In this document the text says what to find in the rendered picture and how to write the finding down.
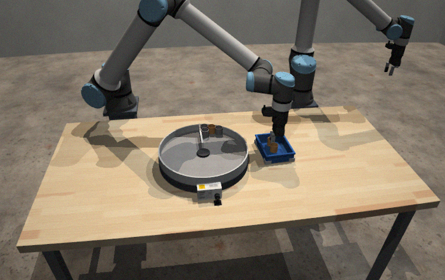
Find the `black metal table leg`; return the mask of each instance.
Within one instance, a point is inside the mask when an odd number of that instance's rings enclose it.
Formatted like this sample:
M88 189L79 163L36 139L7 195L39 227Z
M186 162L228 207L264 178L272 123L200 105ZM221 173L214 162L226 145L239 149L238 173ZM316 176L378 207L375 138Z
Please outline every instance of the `black metal table leg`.
M73 280L60 251L43 252L56 280Z
M399 213L395 222L393 223L392 229L388 234L378 257L372 265L371 271L368 274L366 280L379 280L385 269L387 268L388 262L392 258L395 249L397 248L402 236L407 230L409 223L411 222L415 211Z

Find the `wooden tabletop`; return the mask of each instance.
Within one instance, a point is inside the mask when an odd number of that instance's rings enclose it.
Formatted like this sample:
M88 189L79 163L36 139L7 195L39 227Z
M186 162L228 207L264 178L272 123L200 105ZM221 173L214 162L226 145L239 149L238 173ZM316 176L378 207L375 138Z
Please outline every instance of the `wooden tabletop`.
M214 123L246 139L250 163L222 206L161 176L172 131ZM354 107L292 109L295 162L265 165L260 111L68 123L31 207L21 253L226 235L437 207L440 200Z

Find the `brown floor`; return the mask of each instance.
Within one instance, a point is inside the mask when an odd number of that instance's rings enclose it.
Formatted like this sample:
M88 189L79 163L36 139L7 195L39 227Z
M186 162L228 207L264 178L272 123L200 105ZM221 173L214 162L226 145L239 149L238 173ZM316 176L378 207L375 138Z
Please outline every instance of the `brown floor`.
M249 48L276 73L289 71L291 46ZM438 208L416 212L382 279L444 280L445 46L410 43L392 77L383 72L384 43L314 48L319 106L356 106L441 199ZM20 254L15 245L64 125L106 120L80 89L109 54L0 58L0 279L51 277L41 254ZM145 49L130 75L139 118L260 110L271 102L247 92L246 71L213 46ZM363 279L394 219L63 255L74 279Z

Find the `gray robot arm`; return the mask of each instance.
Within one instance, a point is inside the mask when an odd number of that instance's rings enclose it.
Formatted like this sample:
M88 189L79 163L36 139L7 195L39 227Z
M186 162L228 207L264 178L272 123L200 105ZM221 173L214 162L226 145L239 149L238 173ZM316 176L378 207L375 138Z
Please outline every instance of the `gray robot arm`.
M83 99L94 108L105 106L111 114L131 110L137 106L135 97L131 93L128 67L167 15L186 22L245 68L248 71L246 83L248 91L273 95L272 107L265 111L263 109L263 114L273 117L275 135L284 135L284 126L293 99L295 78L285 72L272 75L273 68L269 61L255 55L191 5L189 0L141 0L137 16L110 57L83 86L81 90Z
M392 76L394 69L400 66L402 56L405 52L405 46L409 43L414 26L414 19L406 15L392 19L371 0L347 1L371 21L376 26L376 30L385 34L389 40L393 40L393 43L388 41L385 45L386 48L392 50L390 60L385 66L385 72L388 71L391 64L392 67L389 75Z

